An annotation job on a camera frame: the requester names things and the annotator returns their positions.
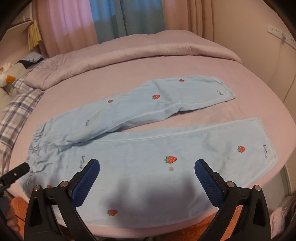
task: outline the power strip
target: power strip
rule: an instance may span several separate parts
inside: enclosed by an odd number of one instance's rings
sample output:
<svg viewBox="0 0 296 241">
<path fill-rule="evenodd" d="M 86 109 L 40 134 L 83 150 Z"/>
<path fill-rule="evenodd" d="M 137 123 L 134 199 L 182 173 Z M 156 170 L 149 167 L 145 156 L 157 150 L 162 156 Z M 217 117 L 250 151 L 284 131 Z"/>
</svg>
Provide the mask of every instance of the power strip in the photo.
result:
<svg viewBox="0 0 296 241">
<path fill-rule="evenodd" d="M 267 32 L 278 37 L 279 39 L 283 38 L 283 31 L 276 28 L 275 26 L 270 25 L 270 24 L 267 26 Z M 286 35 L 285 42 L 288 45 L 290 45 L 292 48 L 296 49 L 296 41 L 294 40 L 294 38 L 292 36 L 290 36 L 289 34 L 285 33 L 285 35 Z"/>
</svg>

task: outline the blue textured pad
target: blue textured pad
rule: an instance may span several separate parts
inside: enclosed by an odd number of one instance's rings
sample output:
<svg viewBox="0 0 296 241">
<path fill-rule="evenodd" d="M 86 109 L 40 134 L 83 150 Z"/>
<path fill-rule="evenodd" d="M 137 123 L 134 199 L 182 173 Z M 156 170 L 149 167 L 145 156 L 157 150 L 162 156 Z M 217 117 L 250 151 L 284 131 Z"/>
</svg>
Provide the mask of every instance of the blue textured pad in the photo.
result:
<svg viewBox="0 0 296 241">
<path fill-rule="evenodd" d="M 200 160 L 195 162 L 194 171 L 212 205 L 220 209 L 223 205 L 223 192 Z"/>
<path fill-rule="evenodd" d="M 72 191 L 71 203 L 73 207 L 79 207 L 83 204 L 99 172 L 100 163 L 98 160 L 95 160 Z"/>
</svg>

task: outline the pink curtain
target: pink curtain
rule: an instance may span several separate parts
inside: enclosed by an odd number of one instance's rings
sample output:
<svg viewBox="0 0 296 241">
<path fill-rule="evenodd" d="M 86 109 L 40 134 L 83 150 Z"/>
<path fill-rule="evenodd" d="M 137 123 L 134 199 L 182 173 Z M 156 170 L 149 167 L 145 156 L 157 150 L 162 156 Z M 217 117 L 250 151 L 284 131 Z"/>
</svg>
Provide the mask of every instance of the pink curtain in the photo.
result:
<svg viewBox="0 0 296 241">
<path fill-rule="evenodd" d="M 182 29 L 213 41 L 211 0 L 162 0 L 165 29 Z"/>
<path fill-rule="evenodd" d="M 49 57 L 98 44 L 89 0 L 36 0 L 36 5 L 33 15 Z"/>
</svg>

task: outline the mattress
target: mattress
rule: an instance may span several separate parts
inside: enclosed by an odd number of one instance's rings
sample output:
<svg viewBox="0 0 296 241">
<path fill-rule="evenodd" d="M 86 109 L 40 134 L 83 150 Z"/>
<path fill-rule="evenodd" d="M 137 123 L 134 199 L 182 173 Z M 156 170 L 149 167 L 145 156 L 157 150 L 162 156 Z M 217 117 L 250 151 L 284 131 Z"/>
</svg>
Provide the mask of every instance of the mattress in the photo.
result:
<svg viewBox="0 0 296 241">
<path fill-rule="evenodd" d="M 178 113 L 164 121 L 135 127 L 129 131 L 226 123 L 259 117 L 279 158 L 274 168 L 256 181 L 258 185 L 267 183 L 282 169 L 293 152 L 296 146 L 296 125 L 279 98 L 251 71 L 236 61 L 206 56 L 158 56 L 130 60 L 90 70 L 47 89 L 19 134 L 9 168 L 25 161 L 35 127 L 52 116 L 110 95 L 128 92 L 150 79 L 190 75 L 218 77 L 237 97 L 198 111 Z M 8 191 L 29 200 L 18 181 Z M 185 222 L 156 228 L 120 229 L 92 225 L 88 225 L 88 228 L 98 236 L 145 237 L 188 227 L 214 212 L 215 208 Z"/>
</svg>

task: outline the metal screw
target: metal screw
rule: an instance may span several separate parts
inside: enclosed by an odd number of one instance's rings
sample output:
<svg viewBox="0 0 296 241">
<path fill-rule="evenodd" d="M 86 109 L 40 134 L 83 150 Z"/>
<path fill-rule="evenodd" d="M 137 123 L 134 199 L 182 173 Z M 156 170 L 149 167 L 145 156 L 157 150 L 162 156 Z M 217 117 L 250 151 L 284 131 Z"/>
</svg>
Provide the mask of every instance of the metal screw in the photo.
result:
<svg viewBox="0 0 296 241">
<path fill-rule="evenodd" d="M 35 187 L 34 187 L 34 191 L 38 191 L 40 189 L 40 186 L 39 185 L 36 185 Z"/>
<path fill-rule="evenodd" d="M 255 185 L 255 189 L 256 189 L 257 191 L 261 191 L 261 187 L 260 187 L 259 185 Z"/>
<path fill-rule="evenodd" d="M 230 188 L 233 188 L 235 184 L 233 182 L 227 182 L 227 186 L 229 186 Z"/>
<path fill-rule="evenodd" d="M 62 181 L 61 184 L 60 184 L 60 186 L 62 188 L 64 188 L 64 187 L 68 186 L 68 182 L 67 181 Z"/>
</svg>

